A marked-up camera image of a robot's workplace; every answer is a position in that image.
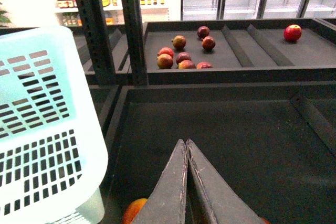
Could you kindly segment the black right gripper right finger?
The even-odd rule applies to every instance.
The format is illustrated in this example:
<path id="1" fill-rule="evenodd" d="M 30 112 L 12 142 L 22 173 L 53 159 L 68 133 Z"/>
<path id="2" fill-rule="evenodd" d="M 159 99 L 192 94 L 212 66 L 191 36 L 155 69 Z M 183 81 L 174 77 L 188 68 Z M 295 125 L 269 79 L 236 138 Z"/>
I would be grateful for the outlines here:
<path id="1" fill-rule="evenodd" d="M 187 193 L 193 223 L 264 223 L 191 139 L 186 141 L 186 148 Z"/>

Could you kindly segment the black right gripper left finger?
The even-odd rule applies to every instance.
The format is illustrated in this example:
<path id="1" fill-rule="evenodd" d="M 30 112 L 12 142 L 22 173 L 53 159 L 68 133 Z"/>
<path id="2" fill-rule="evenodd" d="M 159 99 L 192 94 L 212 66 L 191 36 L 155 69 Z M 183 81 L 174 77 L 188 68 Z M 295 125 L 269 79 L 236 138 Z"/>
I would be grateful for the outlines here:
<path id="1" fill-rule="evenodd" d="M 132 223 L 184 223 L 187 172 L 186 145 L 178 140 L 154 190 Z"/>

